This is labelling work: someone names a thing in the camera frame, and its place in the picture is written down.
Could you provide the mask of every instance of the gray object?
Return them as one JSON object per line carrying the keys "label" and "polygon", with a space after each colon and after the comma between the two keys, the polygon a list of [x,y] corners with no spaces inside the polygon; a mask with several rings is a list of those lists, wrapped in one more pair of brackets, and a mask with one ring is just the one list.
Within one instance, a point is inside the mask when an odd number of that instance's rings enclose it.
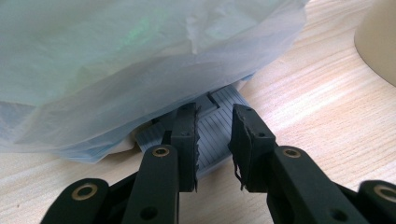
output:
{"label": "gray object", "polygon": [[[194,101],[201,109],[198,112],[198,177],[218,167],[231,156],[228,143],[231,139],[233,105],[248,105],[248,102],[233,86],[203,95]],[[136,135],[136,141],[142,151],[159,145],[165,130],[172,128],[174,113],[158,118],[151,127]]]}

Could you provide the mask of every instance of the black plastic part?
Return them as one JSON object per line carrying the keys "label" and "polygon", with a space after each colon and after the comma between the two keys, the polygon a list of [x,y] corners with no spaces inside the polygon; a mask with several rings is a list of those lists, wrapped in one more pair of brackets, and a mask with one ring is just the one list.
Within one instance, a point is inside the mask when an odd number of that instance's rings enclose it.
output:
{"label": "black plastic part", "polygon": [[177,150],[166,145],[151,147],[143,157],[121,223],[177,223],[177,209]]}
{"label": "black plastic part", "polygon": [[165,131],[161,145],[171,145],[172,131]]}
{"label": "black plastic part", "polygon": [[82,179],[67,187],[41,221],[42,224],[106,223],[109,187],[101,179]]}
{"label": "black plastic part", "polygon": [[267,194],[267,205],[274,223],[294,223],[294,213],[292,212],[291,204],[286,198],[278,198],[273,194]]}
{"label": "black plastic part", "polygon": [[337,186],[337,188],[339,188],[341,190],[341,192],[343,192],[344,196],[346,196],[346,198],[349,200],[350,203],[352,203],[355,207],[357,207],[357,196],[358,193],[353,191],[352,189],[348,189],[344,186],[341,186],[337,183],[334,183],[335,186]]}
{"label": "black plastic part", "polygon": [[180,192],[191,192],[196,189],[196,164],[199,156],[198,139],[196,105],[195,103],[183,105],[177,111],[170,140],[172,147],[177,149],[179,157]]}
{"label": "black plastic part", "polygon": [[256,111],[245,105],[234,105],[229,149],[233,153],[235,175],[241,181],[241,188],[245,186],[249,192],[267,191],[263,160],[275,147],[274,134]]}
{"label": "black plastic part", "polygon": [[271,166],[281,185],[269,188],[268,194],[281,188],[291,206],[291,210],[269,206],[272,216],[292,212],[292,223],[368,223],[303,150],[278,147]]}
{"label": "black plastic part", "polygon": [[136,177],[137,173],[134,173],[110,187],[110,203],[112,208],[108,215],[107,223],[121,223]]}
{"label": "black plastic part", "polygon": [[381,180],[362,182],[357,207],[370,223],[396,223],[396,186]]}

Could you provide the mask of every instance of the plastic bag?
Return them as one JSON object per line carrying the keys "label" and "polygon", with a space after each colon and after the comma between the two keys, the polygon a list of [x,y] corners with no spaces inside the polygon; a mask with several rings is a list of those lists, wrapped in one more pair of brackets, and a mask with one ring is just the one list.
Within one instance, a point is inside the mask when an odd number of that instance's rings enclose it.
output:
{"label": "plastic bag", "polygon": [[143,122],[255,73],[307,0],[0,4],[0,151],[95,162]]}

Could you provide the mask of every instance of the wooden table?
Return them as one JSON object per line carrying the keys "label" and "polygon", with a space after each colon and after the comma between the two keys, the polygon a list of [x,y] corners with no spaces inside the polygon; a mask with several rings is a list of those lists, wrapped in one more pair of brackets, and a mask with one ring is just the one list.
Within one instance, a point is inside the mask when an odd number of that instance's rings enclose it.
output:
{"label": "wooden table", "polygon": [[[396,183],[396,88],[359,57],[353,37],[374,0],[316,0],[285,55],[255,76],[242,94],[280,145],[304,149],[331,180],[356,190],[366,179]],[[98,164],[44,154],[0,157],[0,223],[38,223],[69,184],[97,177],[110,185],[135,172],[131,150]],[[182,193],[180,223],[272,223],[265,194],[239,190],[227,161]]]}

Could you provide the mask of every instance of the wood grain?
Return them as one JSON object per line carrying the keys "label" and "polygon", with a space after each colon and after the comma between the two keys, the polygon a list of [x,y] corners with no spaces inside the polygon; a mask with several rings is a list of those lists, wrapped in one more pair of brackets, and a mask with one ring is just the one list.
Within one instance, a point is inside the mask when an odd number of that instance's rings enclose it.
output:
{"label": "wood grain", "polygon": [[[277,136],[300,147],[335,182],[396,183],[396,88],[357,53],[353,37],[374,0],[314,0],[293,47],[241,90]],[[98,164],[52,155],[2,154],[0,223],[39,223],[59,193],[84,177],[110,185],[135,172],[137,150]],[[265,194],[239,190],[231,161],[183,193],[180,223],[272,223]]]}

